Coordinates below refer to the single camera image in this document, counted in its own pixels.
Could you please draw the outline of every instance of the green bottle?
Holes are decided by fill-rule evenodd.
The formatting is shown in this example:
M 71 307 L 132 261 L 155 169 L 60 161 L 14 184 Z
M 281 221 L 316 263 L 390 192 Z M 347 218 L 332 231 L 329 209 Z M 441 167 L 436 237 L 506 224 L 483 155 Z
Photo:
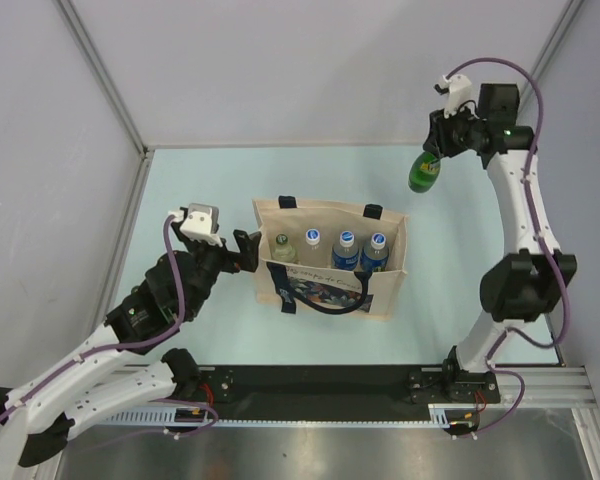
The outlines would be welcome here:
M 440 174 L 440 159 L 429 152 L 422 152 L 413 162 L 409 172 L 409 188 L 417 193 L 429 190 Z

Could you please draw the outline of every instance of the blue label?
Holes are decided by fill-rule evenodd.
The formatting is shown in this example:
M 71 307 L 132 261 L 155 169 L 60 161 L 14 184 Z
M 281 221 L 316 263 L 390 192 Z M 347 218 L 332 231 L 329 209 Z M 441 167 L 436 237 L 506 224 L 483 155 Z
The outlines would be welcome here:
M 360 257 L 360 266 L 365 272 L 384 272 L 387 268 L 387 260 L 389 260 L 389 255 L 380 260 L 372 260 L 363 251 L 362 257 Z
M 341 257 L 333 252 L 333 266 L 338 270 L 355 270 L 358 266 L 358 252 L 353 257 Z

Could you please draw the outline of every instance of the light blue floor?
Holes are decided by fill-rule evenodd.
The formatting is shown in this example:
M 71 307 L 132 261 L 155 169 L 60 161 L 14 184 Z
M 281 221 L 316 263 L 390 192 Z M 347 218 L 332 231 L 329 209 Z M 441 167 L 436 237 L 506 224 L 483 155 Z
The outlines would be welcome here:
M 161 231 L 167 212 L 191 202 L 220 207 L 220 235 L 231 238 L 232 249 L 234 228 L 257 229 L 254 197 L 378 203 L 405 212 L 410 215 L 409 275 L 394 318 L 378 322 L 302 309 L 284 315 L 256 303 L 250 274 L 222 274 L 195 322 L 147 355 L 147 361 L 186 347 L 201 364 L 439 363 L 480 312 L 479 282 L 502 257 L 502 226 L 478 157 L 447 159 L 434 188 L 415 194 L 407 175 L 419 152 L 398 146 L 158 150 L 117 302 L 164 253 Z M 549 341 L 543 320 L 528 332 Z M 496 359 L 557 362 L 553 351 L 534 349 L 520 339 Z

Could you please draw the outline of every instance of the blue bottle cap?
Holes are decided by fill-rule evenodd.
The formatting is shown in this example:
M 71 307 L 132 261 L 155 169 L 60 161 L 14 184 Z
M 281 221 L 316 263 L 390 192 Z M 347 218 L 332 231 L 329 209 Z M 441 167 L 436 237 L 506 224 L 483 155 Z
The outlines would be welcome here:
M 343 247 L 353 247 L 353 242 L 355 237 L 353 236 L 353 232 L 344 231 L 340 234 L 340 245 Z
M 315 228 L 307 230 L 306 240 L 309 245 L 317 245 L 320 243 L 320 232 Z
M 371 247 L 374 250 L 382 250 L 387 243 L 387 238 L 381 233 L 374 233 L 371 236 Z

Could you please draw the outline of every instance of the bottle label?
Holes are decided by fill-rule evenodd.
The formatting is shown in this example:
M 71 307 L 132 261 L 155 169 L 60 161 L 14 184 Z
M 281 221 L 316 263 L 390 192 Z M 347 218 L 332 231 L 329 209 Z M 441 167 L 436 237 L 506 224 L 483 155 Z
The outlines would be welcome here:
M 358 266 L 358 253 L 353 257 L 341 257 L 336 252 L 333 252 L 333 266 L 338 270 L 355 270 Z
M 424 162 L 420 165 L 420 171 L 427 175 L 437 175 L 440 172 L 440 160 L 436 159 L 432 162 Z
M 389 260 L 389 255 L 379 260 L 372 260 L 363 251 L 360 257 L 360 266 L 365 272 L 384 272 L 387 268 L 387 260 Z

